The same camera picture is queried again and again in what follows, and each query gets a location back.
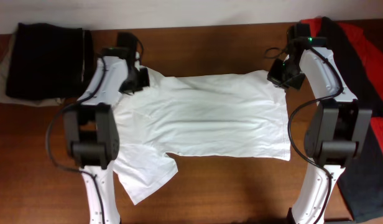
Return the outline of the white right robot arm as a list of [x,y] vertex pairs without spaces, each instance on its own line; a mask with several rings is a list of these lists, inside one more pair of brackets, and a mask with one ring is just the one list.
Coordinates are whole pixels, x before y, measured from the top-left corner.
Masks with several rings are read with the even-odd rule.
[[293,224],[324,223],[325,210],[337,180],[357,158],[364,145],[372,111],[359,104],[357,96],[340,75],[333,51],[324,38],[294,37],[281,50],[285,60],[273,57],[268,81],[283,89],[299,89],[308,80],[314,98],[290,115],[287,132],[299,111],[316,105],[304,137],[304,151],[294,141],[295,152],[307,162],[307,172],[297,201],[289,208],[287,221]]

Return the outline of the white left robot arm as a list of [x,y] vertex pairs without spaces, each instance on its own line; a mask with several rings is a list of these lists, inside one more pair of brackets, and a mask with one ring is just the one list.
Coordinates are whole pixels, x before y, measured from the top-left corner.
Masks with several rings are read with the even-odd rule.
[[114,107],[124,95],[149,86],[139,60],[131,47],[103,49],[84,94],[63,114],[67,152],[85,184],[90,223],[121,222],[113,180],[120,147]]

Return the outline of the white graphic t-shirt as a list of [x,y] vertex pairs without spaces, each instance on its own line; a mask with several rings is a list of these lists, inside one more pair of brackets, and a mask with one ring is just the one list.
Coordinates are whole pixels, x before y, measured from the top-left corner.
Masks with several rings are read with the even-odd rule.
[[143,201],[178,171],[173,155],[290,159],[285,92],[265,70],[166,77],[114,109],[120,150],[114,171],[131,201]]

